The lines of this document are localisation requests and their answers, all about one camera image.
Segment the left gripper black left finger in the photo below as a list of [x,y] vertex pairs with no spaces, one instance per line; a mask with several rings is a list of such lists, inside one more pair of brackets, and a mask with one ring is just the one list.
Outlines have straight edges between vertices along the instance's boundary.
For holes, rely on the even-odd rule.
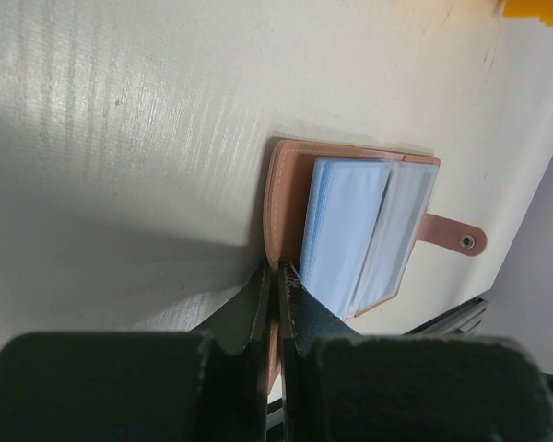
[[0,350],[0,441],[262,441],[271,270],[191,331],[33,332]]

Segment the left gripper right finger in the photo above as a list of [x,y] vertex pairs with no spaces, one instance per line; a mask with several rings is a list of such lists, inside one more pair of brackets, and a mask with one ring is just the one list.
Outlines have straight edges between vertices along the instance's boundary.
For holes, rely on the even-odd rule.
[[553,396],[517,343],[362,335],[278,267],[288,441],[553,441]]

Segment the brown leather card holder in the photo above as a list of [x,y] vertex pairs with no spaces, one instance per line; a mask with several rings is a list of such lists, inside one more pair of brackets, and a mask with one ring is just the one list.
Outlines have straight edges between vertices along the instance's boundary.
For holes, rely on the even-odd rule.
[[481,228],[427,210],[440,165],[417,154],[277,142],[263,213],[271,267],[291,263],[302,287],[344,321],[397,295],[418,241],[481,254]]

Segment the yellow plastic bin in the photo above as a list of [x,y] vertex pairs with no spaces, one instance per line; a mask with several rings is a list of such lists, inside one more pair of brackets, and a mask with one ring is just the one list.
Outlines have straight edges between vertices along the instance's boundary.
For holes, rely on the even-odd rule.
[[502,15],[513,19],[536,19],[553,27],[553,0],[506,0]]

